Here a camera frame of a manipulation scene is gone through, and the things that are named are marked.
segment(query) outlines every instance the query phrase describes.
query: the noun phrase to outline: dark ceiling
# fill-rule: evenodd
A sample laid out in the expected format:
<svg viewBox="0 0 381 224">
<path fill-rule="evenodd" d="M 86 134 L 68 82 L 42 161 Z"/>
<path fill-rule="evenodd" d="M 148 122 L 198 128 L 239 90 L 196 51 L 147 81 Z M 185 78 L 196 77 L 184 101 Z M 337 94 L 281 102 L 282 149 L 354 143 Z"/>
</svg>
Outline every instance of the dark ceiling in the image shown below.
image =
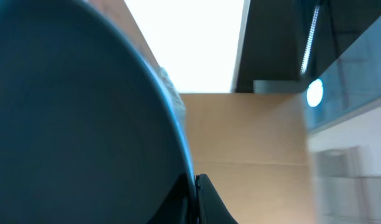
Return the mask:
<svg viewBox="0 0 381 224">
<path fill-rule="evenodd" d="M 317 5 L 308 69 L 301 75 Z M 301 85 L 297 91 L 305 90 L 380 15 L 381 0 L 251 0 L 236 92 L 254 92 L 254 80 L 293 81 Z"/>
</svg>

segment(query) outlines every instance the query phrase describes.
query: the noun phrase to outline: tan panel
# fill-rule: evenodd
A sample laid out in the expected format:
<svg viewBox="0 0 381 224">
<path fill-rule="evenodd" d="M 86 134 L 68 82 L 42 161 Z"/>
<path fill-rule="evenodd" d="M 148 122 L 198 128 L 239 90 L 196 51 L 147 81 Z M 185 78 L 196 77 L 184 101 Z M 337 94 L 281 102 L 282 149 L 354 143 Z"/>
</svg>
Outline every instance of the tan panel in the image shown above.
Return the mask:
<svg viewBox="0 0 381 224">
<path fill-rule="evenodd" d="M 136 24 L 124 0 L 88 0 L 100 13 L 108 17 L 125 33 L 135 48 L 149 61 L 156 72 L 160 67 Z"/>
<path fill-rule="evenodd" d="M 306 164 L 298 95 L 182 94 L 194 161 Z"/>
<path fill-rule="evenodd" d="M 307 166 L 196 162 L 237 222 L 311 224 L 314 210 Z"/>
</svg>

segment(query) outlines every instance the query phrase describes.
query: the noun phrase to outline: bright white window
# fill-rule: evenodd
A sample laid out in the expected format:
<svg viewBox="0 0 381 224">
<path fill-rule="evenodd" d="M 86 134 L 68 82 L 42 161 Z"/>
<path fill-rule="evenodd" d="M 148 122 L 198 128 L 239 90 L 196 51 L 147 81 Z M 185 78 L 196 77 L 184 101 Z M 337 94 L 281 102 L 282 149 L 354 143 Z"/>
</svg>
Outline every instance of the bright white window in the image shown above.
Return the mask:
<svg viewBox="0 0 381 224">
<path fill-rule="evenodd" d="M 125 0 L 180 93 L 229 93 L 243 0 Z"/>
<path fill-rule="evenodd" d="M 306 100 L 310 107 L 316 107 L 321 103 L 323 99 L 324 86 L 321 79 L 317 79 L 310 83 L 308 90 L 306 91 Z"/>
</svg>

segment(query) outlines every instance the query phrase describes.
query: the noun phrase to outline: dark blue object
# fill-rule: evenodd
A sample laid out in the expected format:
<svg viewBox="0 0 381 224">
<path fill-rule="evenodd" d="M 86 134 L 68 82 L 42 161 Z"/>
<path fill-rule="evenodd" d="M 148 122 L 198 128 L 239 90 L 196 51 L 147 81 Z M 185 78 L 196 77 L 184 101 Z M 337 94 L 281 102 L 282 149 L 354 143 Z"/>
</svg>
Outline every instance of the dark blue object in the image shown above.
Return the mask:
<svg viewBox="0 0 381 224">
<path fill-rule="evenodd" d="M 192 208 L 194 178 L 156 76 L 107 20 L 0 0 L 0 223 L 147 223 L 178 181 Z"/>
</svg>

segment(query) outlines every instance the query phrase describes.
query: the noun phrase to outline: round white light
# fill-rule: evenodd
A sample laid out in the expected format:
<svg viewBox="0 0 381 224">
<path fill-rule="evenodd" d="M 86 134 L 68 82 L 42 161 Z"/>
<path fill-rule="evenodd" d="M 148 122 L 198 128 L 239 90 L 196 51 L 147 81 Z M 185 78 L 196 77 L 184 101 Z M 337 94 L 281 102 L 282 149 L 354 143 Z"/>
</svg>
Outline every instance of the round white light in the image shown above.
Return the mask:
<svg viewBox="0 0 381 224">
<path fill-rule="evenodd" d="M 310 107 L 315 107 L 320 104 L 323 99 L 323 82 L 321 79 L 316 79 L 310 83 L 308 90 L 306 91 L 306 99 Z"/>
</svg>

